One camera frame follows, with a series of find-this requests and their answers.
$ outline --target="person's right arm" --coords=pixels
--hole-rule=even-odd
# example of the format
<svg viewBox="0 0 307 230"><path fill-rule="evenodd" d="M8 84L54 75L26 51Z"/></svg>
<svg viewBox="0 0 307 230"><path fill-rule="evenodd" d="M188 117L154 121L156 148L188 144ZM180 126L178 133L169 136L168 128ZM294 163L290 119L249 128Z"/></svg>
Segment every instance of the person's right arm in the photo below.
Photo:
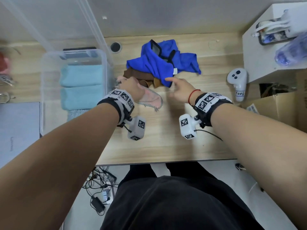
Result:
<svg viewBox="0 0 307 230"><path fill-rule="evenodd" d="M176 84L171 95L186 102L195 88L187 81ZM196 91L192 105L203 92ZM307 229L307 134L232 104L212 113L211 124L259 185L299 229Z"/></svg>

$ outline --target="plastic bottle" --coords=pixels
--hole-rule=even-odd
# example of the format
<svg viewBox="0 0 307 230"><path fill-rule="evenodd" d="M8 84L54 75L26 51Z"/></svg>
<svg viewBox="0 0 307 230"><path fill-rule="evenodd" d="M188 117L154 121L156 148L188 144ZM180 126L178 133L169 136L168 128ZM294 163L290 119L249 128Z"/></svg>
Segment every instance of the plastic bottle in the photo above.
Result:
<svg viewBox="0 0 307 230"><path fill-rule="evenodd" d="M307 57L307 32L276 51L275 61L282 66L295 65Z"/></svg>

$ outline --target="black power adapter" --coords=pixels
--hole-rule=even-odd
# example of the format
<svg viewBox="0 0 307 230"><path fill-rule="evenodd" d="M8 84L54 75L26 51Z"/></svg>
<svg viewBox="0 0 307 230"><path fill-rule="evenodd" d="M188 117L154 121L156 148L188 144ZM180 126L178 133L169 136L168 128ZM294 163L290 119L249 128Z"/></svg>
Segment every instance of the black power adapter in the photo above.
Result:
<svg viewBox="0 0 307 230"><path fill-rule="evenodd" d="M98 197L93 197L91 204L98 213L101 213L106 207L102 204Z"/></svg>

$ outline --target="barcode label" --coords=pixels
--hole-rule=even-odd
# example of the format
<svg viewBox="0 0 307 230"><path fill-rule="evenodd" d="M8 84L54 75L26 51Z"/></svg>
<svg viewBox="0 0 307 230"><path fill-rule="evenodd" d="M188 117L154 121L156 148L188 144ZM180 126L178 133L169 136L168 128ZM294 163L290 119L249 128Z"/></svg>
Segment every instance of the barcode label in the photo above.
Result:
<svg viewBox="0 0 307 230"><path fill-rule="evenodd" d="M251 104L248 108L246 108L248 111L250 112L254 112L256 114L259 114L259 112L257 111L257 108L255 107L254 104Z"/></svg>

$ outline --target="black shirt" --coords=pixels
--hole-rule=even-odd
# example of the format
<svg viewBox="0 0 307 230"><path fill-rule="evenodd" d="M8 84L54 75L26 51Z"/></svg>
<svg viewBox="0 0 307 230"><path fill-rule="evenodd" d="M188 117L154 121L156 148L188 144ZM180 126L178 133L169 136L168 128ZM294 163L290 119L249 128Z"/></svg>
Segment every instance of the black shirt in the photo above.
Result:
<svg viewBox="0 0 307 230"><path fill-rule="evenodd" d="M124 182L101 229L263 229L224 182L163 176Z"/></svg>

